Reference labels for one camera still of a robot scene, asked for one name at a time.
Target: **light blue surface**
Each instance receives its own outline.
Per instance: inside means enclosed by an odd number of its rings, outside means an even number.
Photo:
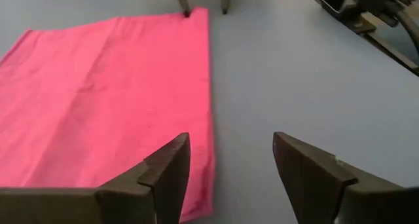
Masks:
[[[190,0],[211,9],[215,213],[195,223],[297,223],[272,155],[284,131],[419,185],[419,79],[313,0]],[[176,0],[0,0],[0,52],[26,28],[177,12]]]

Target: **fabric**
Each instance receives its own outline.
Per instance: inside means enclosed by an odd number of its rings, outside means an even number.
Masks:
[[[0,186],[98,187],[181,132],[181,220],[211,212],[208,11],[26,31],[0,61]]]

